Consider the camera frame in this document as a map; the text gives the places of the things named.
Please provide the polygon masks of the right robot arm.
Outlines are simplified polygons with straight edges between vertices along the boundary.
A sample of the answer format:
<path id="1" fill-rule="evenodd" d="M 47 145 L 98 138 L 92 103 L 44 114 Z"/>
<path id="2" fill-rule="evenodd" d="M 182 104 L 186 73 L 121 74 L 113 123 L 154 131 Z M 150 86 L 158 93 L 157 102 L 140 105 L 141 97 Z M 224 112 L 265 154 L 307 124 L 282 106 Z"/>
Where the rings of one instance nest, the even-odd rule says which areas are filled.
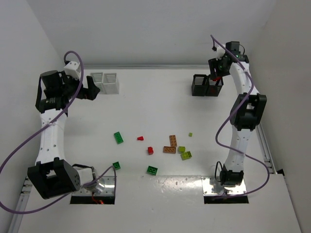
<path id="1" fill-rule="evenodd" d="M 209 60 L 210 74 L 188 78 L 185 71 L 139 70 L 122 73 L 123 96 L 101 96 L 86 112 L 87 135 L 95 147 L 94 162 L 116 161 L 133 168 L 150 160 L 150 174 L 176 170 L 173 155 L 187 160 L 214 144 L 225 124 L 232 126 L 231 145 L 224 163 L 217 162 L 215 179 L 237 186 L 244 176 L 243 161 L 250 135 L 259 124 L 267 98 L 246 71 L 249 61 L 229 42 L 220 59 Z"/>

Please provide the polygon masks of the long green lego brick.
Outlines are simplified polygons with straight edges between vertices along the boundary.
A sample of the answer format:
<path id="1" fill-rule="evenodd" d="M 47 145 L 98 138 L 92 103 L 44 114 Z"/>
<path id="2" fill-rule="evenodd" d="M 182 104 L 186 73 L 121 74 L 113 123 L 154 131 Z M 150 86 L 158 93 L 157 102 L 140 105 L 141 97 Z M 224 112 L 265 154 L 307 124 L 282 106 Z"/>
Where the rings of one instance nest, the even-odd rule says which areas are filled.
<path id="1" fill-rule="evenodd" d="M 115 138 L 117 144 L 121 144 L 124 142 L 123 137 L 122 137 L 120 132 L 114 133 L 114 138 Z"/>

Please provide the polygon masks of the green lego brick front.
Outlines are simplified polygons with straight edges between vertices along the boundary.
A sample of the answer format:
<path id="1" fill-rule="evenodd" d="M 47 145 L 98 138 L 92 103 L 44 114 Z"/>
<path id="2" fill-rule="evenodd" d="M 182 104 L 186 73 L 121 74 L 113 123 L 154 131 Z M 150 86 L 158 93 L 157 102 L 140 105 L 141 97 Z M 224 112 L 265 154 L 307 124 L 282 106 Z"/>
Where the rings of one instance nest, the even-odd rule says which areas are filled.
<path id="1" fill-rule="evenodd" d="M 146 173 L 155 176 L 157 174 L 158 168 L 153 166 L 148 166 Z"/>

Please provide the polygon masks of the red lego brick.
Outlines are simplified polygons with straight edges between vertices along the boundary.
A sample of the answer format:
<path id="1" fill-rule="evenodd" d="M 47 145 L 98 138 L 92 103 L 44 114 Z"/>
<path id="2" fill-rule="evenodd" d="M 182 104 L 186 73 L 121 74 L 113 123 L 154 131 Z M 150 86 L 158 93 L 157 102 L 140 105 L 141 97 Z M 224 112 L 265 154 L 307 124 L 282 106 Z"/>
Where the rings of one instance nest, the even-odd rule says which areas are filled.
<path id="1" fill-rule="evenodd" d="M 147 148 L 147 151 L 148 151 L 148 154 L 149 154 L 149 155 L 153 155 L 153 153 L 154 153 L 153 147 L 148 147 L 148 148 Z"/>

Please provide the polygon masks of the small green lego brick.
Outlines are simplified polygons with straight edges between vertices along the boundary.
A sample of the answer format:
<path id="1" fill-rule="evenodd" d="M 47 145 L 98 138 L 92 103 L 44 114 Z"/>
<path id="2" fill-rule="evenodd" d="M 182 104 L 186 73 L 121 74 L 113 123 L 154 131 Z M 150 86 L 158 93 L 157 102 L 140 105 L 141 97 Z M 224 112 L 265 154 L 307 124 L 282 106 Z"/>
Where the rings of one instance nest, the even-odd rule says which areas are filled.
<path id="1" fill-rule="evenodd" d="M 121 168 L 119 162 L 114 162 L 113 163 L 113 167 L 114 167 L 115 170 L 119 170 Z"/>

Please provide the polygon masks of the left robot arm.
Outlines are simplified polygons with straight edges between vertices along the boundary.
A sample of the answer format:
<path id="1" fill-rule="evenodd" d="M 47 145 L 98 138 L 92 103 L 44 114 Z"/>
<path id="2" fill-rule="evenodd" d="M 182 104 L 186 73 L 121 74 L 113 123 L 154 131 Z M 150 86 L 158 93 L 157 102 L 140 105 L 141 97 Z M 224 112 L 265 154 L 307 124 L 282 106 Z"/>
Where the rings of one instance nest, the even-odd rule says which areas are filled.
<path id="1" fill-rule="evenodd" d="M 77 98 L 94 100 L 99 88 L 93 78 L 87 76 L 87 87 L 64 71 L 51 70 L 40 74 L 36 109 L 40 112 L 40 149 L 35 165 L 29 167 L 27 175 L 43 199 L 50 199 L 80 189 L 78 171 L 70 165 L 64 154 L 64 129 L 68 117 L 69 100 Z"/>

